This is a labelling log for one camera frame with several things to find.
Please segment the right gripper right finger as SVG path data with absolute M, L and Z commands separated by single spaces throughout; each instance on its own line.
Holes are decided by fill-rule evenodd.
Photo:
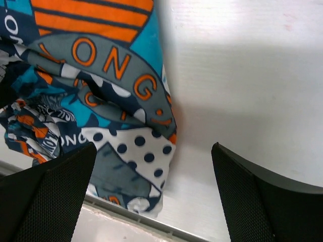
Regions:
M 211 150 L 231 241 L 322 241 L 322 188 L 279 175 L 219 143 Z

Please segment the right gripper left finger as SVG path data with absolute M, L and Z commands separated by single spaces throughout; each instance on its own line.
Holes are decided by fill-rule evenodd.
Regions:
M 1 178 L 1 241 L 71 241 L 93 171 L 90 142 Z

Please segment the colourful patterned shorts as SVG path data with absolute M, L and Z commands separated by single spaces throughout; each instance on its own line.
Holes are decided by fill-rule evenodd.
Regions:
M 87 193 L 156 217 L 177 125 L 154 1 L 1 1 L 1 126 L 34 165 L 86 143 Z

